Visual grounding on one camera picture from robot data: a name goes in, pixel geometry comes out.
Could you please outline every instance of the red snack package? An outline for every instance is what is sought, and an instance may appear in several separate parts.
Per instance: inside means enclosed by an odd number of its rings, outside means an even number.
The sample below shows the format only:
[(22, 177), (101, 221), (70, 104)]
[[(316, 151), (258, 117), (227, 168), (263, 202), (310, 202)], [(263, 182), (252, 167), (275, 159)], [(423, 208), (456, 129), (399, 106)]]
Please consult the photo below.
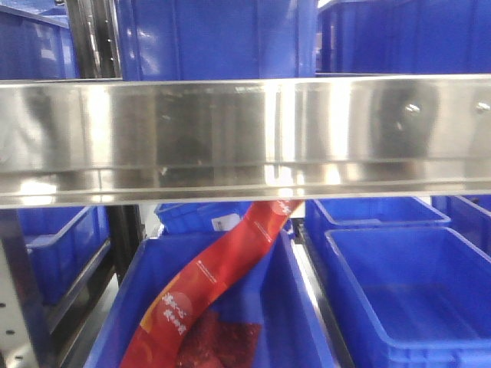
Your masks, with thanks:
[(196, 319), (268, 253), (301, 202), (254, 202), (233, 230), (197, 255), (157, 296), (120, 367), (174, 368), (183, 338)]

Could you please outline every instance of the blue plastic bin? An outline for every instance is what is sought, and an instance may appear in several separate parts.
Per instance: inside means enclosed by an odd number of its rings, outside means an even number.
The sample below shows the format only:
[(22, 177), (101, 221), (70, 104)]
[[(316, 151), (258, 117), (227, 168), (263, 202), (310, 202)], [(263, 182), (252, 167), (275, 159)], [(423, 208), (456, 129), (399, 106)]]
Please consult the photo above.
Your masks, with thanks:
[(207, 202), (162, 204), (155, 214), (166, 234), (223, 232), (231, 230), (247, 212), (251, 202)]
[(387, 73), (390, 26), (385, 0), (332, 2), (319, 12), (321, 71)]
[(78, 76), (65, 19), (0, 5), (0, 79), (64, 79)]
[[(220, 236), (169, 235), (144, 241), (84, 367), (118, 367), (152, 300), (171, 277)], [(220, 297), (213, 309), (222, 320), (262, 324), (255, 368), (334, 367), (284, 232), (273, 250)]]
[(19, 209), (44, 302), (56, 304), (108, 238), (104, 207)]
[(305, 227), (316, 242), (340, 228), (448, 226), (448, 216), (416, 197), (322, 199), (305, 202)]
[(357, 368), (491, 366), (491, 259), (454, 230), (335, 230), (315, 249)]
[(123, 78), (313, 77), (317, 1), (117, 0)]
[(439, 196), (433, 206), (452, 220), (452, 228), (491, 255), (491, 195)]
[(489, 0), (341, 0), (319, 18), (324, 72), (491, 71)]

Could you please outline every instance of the stainless steel shelf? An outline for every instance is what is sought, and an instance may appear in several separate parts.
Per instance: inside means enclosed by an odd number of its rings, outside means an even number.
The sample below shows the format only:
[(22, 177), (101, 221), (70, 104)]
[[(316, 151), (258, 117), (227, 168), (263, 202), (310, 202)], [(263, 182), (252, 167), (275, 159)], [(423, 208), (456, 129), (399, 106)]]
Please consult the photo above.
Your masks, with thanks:
[(0, 205), (491, 190), (491, 75), (3, 82)]

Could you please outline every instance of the screw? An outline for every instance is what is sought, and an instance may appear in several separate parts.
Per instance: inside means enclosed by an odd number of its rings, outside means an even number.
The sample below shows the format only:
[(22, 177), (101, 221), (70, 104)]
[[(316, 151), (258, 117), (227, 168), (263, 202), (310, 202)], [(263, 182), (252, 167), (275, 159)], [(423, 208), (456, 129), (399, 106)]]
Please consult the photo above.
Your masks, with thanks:
[(479, 102), (476, 105), (476, 110), (478, 113), (487, 113), (487, 112), (491, 111), (491, 106), (488, 103)]

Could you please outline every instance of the metal rack frame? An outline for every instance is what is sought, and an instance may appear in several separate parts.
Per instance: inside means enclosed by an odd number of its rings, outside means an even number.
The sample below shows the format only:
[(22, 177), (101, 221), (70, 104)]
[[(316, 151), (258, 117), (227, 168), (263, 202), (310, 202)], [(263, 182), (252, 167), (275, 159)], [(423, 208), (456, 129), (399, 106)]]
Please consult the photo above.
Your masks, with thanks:
[[(82, 77), (120, 76), (113, 1), (66, 0)], [(141, 240), (137, 202), (491, 192), (491, 75), (325, 77), (0, 82), (5, 365), (54, 366), (49, 332), (66, 310), (48, 325), (8, 208), (114, 205), (121, 279)]]

